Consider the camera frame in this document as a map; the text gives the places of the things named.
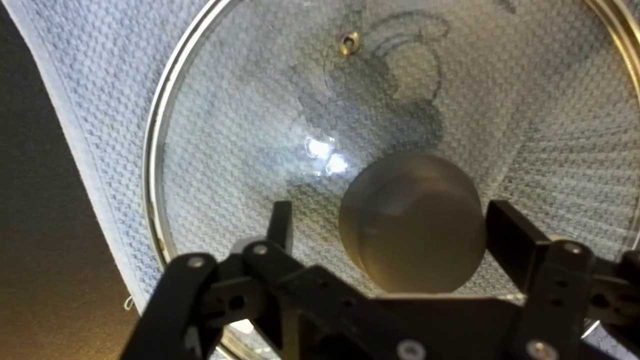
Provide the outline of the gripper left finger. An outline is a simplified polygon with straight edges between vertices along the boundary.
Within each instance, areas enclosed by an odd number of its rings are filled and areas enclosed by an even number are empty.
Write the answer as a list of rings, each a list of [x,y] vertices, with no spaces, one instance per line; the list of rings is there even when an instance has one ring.
[[[292,203],[275,202],[264,240],[222,262],[174,258],[119,360],[209,360],[237,321],[250,321],[281,360],[373,360],[356,318],[368,300],[289,255],[292,227]]]

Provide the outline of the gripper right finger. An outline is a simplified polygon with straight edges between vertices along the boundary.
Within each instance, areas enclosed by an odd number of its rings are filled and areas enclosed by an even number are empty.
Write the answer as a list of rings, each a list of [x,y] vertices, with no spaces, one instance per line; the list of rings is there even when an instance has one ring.
[[[614,360],[583,341],[599,322],[640,360],[640,249],[619,262],[551,240],[506,200],[486,212],[487,250],[526,300],[503,338],[507,360]]]

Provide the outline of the glass pan lid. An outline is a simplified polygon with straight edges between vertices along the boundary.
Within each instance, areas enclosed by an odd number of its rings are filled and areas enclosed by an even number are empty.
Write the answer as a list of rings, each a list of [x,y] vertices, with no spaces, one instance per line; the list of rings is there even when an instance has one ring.
[[[210,0],[151,103],[122,360],[640,358],[626,0]]]

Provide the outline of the light blue woven cloth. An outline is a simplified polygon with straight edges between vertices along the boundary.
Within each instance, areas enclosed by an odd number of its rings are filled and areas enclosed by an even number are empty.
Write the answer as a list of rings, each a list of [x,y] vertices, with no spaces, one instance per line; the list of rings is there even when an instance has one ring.
[[[640,0],[2,0],[142,309],[294,203],[293,253],[368,296],[339,202],[444,157],[602,258],[640,249]]]

